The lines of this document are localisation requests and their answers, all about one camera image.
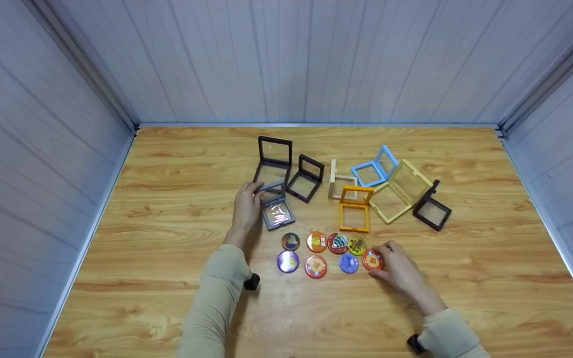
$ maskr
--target black wristband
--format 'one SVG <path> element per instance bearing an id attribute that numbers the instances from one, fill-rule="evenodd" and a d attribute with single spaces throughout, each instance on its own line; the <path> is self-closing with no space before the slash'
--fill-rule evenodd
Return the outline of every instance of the black wristband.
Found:
<path id="1" fill-rule="evenodd" d="M 419 343 L 419 335 L 417 335 L 416 333 L 408 338 L 406 344 L 408 344 L 408 347 L 412 349 L 412 351 L 416 356 L 419 356 L 426 351 L 426 349 L 423 348 L 421 343 Z"/>
<path id="2" fill-rule="evenodd" d="M 249 291 L 255 291 L 260 284 L 260 276 L 257 273 L 253 273 L 251 278 L 245 281 L 245 289 Z"/>

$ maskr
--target hand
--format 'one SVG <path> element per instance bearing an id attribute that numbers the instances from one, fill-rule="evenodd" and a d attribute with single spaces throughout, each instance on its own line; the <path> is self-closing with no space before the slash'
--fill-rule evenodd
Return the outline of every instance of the hand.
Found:
<path id="1" fill-rule="evenodd" d="M 374 246 L 373 250 L 384 258 L 387 270 L 371 270 L 371 276 L 383 279 L 404 292 L 417 304 L 424 316 L 434 315 L 448 308 L 439 294 L 424 281 L 416 263 L 401 245 L 390 240 L 384 245 Z"/>
<path id="2" fill-rule="evenodd" d="M 240 248 L 244 246 L 247 234 L 260 217 L 260 200 L 264 192 L 256 194 L 254 192 L 263 185 L 262 181 L 258 183 L 246 182 L 240 187 L 234 201 L 231 229 L 227 232 L 224 243 Z"/>

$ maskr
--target yellow display frame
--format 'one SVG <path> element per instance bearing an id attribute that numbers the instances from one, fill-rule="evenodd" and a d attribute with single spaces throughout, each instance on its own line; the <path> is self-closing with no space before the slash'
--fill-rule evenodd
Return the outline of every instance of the yellow display frame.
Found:
<path id="1" fill-rule="evenodd" d="M 349 190 L 357 193 L 357 199 L 350 199 L 346 197 L 346 192 Z M 363 199 L 360 199 L 359 193 L 366 193 Z M 342 195 L 339 200 L 339 229 L 341 231 L 356 231 L 357 233 L 368 233 L 371 230 L 371 222 L 369 220 L 368 206 L 371 197 L 375 192 L 375 188 L 370 186 L 357 186 L 357 185 L 344 185 L 342 188 Z M 344 208 L 363 209 L 364 211 L 364 226 L 353 227 L 344 225 Z"/>
<path id="2" fill-rule="evenodd" d="M 398 183 L 395 182 L 396 175 L 398 173 L 400 173 L 401 169 L 404 167 L 409 168 L 412 171 L 412 174 L 414 176 L 418 177 L 419 179 L 421 179 L 421 181 L 423 181 L 425 184 L 424 189 L 415 196 L 412 196 L 412 195 L 408 194 L 407 192 L 405 192 L 405 190 L 403 188 L 401 188 L 401 186 Z M 397 168 L 395 168 L 395 171 L 393 172 L 393 174 L 390 176 L 389 181 L 378 185 L 375 188 L 375 192 L 373 192 L 373 195 L 375 195 L 380 190 L 384 189 L 386 186 L 390 186 L 390 188 L 393 190 L 393 192 L 398 197 L 400 197 L 400 199 L 402 199 L 402 201 L 404 201 L 406 203 L 406 206 L 403 209 L 401 209 L 400 211 L 398 211 L 397 213 L 395 213 L 394 215 L 387 216 L 377 206 L 377 204 L 370 199 L 369 199 L 369 204 L 370 204 L 371 208 L 373 208 L 373 210 L 375 210 L 375 213 L 377 213 L 377 215 L 379 215 L 380 218 L 382 218 L 382 220 L 384 220 L 384 222 L 386 224 L 390 224 L 391 222 L 395 221 L 396 219 L 398 219 L 399 217 L 404 215 L 404 213 L 406 213 L 407 211 L 412 209 L 412 207 L 415 206 L 415 204 L 421 199 L 421 196 L 423 195 L 423 193 L 425 193 L 432 186 L 432 182 L 424 174 L 419 172 L 419 170 L 417 170 L 417 168 L 415 168 L 414 165 L 412 165 L 408 160 L 402 159 L 400 161 L 399 165 L 397 166 Z"/>

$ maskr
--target purple badge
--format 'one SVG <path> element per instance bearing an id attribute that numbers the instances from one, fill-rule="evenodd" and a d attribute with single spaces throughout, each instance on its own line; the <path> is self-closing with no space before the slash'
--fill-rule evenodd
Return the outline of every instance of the purple badge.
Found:
<path id="1" fill-rule="evenodd" d="M 295 251 L 285 250 L 278 255 L 278 268 L 285 273 L 291 273 L 300 265 L 300 258 Z"/>
<path id="2" fill-rule="evenodd" d="M 350 252 L 344 252 L 339 257 L 339 268 L 346 273 L 355 273 L 360 267 L 359 260 Z"/>

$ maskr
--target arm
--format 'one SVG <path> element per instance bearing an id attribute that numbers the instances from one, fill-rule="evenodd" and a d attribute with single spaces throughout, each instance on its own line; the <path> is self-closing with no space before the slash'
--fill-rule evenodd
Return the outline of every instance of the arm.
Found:
<path id="1" fill-rule="evenodd" d="M 388 271 L 372 270 L 369 274 L 404 292 L 423 314 L 423 333 L 419 342 L 424 349 L 436 358 L 489 357 L 464 319 L 448 308 L 439 294 L 424 281 L 403 247 L 389 241 L 373 249 L 384 258 Z"/>
<path id="2" fill-rule="evenodd" d="M 236 194 L 234 217 L 225 241 L 211 254 L 183 325 L 179 358 L 223 358 L 225 338 L 243 283 L 252 275 L 243 247 L 260 215 L 262 183 L 245 183 Z"/>

